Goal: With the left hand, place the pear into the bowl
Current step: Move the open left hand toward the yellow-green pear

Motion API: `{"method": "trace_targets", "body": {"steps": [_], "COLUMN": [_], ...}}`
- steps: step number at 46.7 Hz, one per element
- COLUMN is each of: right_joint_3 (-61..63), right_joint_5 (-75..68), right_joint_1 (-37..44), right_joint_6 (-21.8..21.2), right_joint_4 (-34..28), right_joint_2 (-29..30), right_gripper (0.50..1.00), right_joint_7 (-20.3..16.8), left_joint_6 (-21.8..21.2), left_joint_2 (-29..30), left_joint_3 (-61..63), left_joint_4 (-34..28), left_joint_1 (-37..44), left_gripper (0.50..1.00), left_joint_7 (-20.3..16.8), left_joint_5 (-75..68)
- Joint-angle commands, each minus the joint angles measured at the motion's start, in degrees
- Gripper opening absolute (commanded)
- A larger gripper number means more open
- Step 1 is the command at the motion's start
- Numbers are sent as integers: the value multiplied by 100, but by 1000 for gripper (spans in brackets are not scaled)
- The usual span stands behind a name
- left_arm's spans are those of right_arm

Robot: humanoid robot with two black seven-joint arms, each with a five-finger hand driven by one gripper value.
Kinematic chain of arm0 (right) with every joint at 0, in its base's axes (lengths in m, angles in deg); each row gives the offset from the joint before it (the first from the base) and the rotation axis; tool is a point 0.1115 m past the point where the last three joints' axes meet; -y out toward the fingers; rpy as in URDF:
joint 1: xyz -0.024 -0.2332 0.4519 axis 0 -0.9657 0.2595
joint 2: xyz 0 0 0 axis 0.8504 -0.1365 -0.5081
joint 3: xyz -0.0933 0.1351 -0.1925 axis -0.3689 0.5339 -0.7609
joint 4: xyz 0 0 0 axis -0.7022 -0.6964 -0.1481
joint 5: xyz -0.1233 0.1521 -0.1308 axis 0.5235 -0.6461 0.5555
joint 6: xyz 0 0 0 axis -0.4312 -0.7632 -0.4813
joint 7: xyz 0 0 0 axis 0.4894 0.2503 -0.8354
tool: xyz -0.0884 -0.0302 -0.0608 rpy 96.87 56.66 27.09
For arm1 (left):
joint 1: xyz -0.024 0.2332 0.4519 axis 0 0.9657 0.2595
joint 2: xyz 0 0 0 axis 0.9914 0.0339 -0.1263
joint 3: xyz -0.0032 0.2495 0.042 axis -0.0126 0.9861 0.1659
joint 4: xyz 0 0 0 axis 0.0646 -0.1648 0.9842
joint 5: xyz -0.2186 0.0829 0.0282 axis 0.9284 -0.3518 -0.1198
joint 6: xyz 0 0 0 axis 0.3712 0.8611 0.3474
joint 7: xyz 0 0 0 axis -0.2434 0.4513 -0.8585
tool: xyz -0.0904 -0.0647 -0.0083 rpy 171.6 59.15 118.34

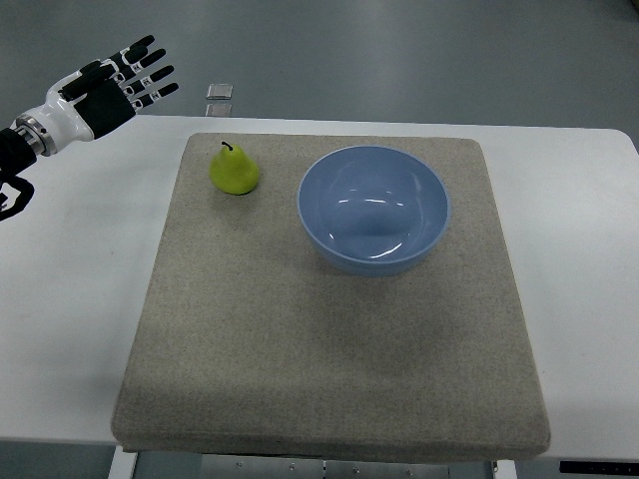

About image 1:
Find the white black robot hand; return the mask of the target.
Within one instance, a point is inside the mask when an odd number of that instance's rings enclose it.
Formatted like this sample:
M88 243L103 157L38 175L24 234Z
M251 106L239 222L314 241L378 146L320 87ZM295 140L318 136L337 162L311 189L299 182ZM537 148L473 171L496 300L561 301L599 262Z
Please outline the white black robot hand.
M49 89L34 118L52 150L100 139L178 90L177 83L167 81L174 67L157 65L166 51L155 50L154 42L155 37L147 35Z

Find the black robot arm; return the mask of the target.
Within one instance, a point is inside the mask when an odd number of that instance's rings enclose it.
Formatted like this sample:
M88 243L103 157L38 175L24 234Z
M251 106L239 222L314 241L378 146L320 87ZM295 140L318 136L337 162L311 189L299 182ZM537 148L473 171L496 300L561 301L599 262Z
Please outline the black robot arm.
M1 131L1 186L9 185L18 192L13 205L7 208L8 196L1 194L1 221L22 213L35 194L34 186L19 175L36 163L38 156L57 152L50 129L33 115L22 114L14 127Z

